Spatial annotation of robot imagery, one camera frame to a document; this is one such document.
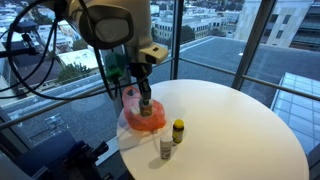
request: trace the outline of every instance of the window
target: window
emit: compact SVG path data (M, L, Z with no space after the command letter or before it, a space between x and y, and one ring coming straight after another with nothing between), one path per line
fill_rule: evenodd
M280 38L281 38L281 36L282 36L282 33L283 33L283 31L282 31L282 30L278 31L278 34L277 34L276 38L280 39Z
M181 46L180 58L186 59L198 63L202 63L208 66L213 66L215 68L224 69L226 71L230 71L235 73L237 71L239 62L241 60L241 53L243 53L244 48L246 46L247 38L250 34L251 26L250 24L254 22L256 18L256 14L251 14L255 9L258 9L260 6L259 1L255 1L253 3L254 7L248 7L244 12L233 14L233 18L226 18L229 15L228 12L219 12L221 16L212 19L206 16L199 16L201 22L212 23L214 28L208 29L207 24L201 24L199 29L197 29L195 34L186 34L181 33L182 42L190 42L190 40L185 39L197 39L197 42L192 43L192 48ZM228 23L227 21L234 22L234 27L232 29L240 30L237 33L231 35L226 34L226 30L228 27L220 27L222 24ZM201 79L213 82L219 82L221 84L231 86L232 84L232 75L226 75L222 72L212 71L210 69L206 69L204 67L197 67L191 65L187 62L181 61L179 63L179 78L192 78L192 79ZM204 75L200 75L198 73L190 73L190 72L205 72Z
M291 17L291 15L286 15L286 17L283 20L283 24L288 24L290 17Z
M275 23L277 21L277 18L278 18L277 14L272 14L269 22Z
M271 33L271 29L266 29L263 35L269 37L270 33Z

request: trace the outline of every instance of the white round table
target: white round table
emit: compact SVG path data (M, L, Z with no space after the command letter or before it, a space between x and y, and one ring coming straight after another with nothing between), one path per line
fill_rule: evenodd
M288 126L270 109L239 91L198 80L151 86L167 125L155 132L128 127L123 111L117 137L121 157L137 180L308 180L305 154ZM160 159L160 137L185 123L182 143Z

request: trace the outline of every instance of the city buildings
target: city buildings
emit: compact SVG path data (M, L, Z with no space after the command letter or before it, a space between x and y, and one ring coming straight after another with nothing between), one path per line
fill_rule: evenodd
M232 37L238 17L239 12L216 12L214 9L189 6L183 15L182 26L189 26L194 32L194 39L191 40L201 39L212 34L226 36L229 33L229 37ZM172 36L172 15L161 15L160 13L160 18L152 19L153 35L156 42L166 44Z
M40 25L38 28L38 34L43 44L47 43L49 32L52 25ZM73 38L63 34L60 30L57 31L57 42L56 42L56 54L65 53L72 50ZM49 51L53 50L53 38L51 38Z
M320 1L314 1L294 36L290 47L320 51Z

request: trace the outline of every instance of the rooftop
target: rooftop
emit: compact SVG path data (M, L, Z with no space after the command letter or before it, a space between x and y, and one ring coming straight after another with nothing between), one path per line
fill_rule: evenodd
M22 49L25 48L22 41L19 42L13 42L12 43L12 49ZM18 71L22 78L28 76L33 69L36 67L36 65L40 62L42 57L42 54L30 56L27 54L19 55L14 57L15 65L18 68ZM32 75L26 82L28 85L35 85L42 81L43 77L47 74L49 67L50 67L51 61L45 60L44 63L42 63L39 67L39 69ZM61 68L58 65L58 63L54 63L51 73L48 76L46 81L54 80L58 77L59 72Z
M89 49L82 49L79 51L72 51L58 55L61 61L68 64L81 64L85 65L87 68L94 69L98 67L95 54Z

